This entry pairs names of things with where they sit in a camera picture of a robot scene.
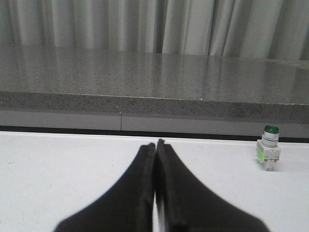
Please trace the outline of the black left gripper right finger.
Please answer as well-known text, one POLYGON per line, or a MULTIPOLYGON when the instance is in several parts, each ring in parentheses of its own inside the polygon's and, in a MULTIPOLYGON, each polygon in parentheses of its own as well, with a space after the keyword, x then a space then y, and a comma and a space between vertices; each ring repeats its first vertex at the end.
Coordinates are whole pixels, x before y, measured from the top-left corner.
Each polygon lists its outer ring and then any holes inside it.
POLYGON ((260 219, 203 185, 160 139, 155 159, 156 203, 163 232, 267 232, 260 219))

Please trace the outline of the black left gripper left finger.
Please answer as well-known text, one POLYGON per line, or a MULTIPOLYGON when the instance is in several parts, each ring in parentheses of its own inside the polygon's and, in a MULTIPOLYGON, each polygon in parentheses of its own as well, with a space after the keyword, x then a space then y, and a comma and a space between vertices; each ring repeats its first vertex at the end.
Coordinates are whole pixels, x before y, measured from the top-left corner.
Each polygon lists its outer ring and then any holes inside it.
POLYGON ((61 221, 57 232, 151 232, 155 145, 142 145, 119 180, 92 204, 61 221))

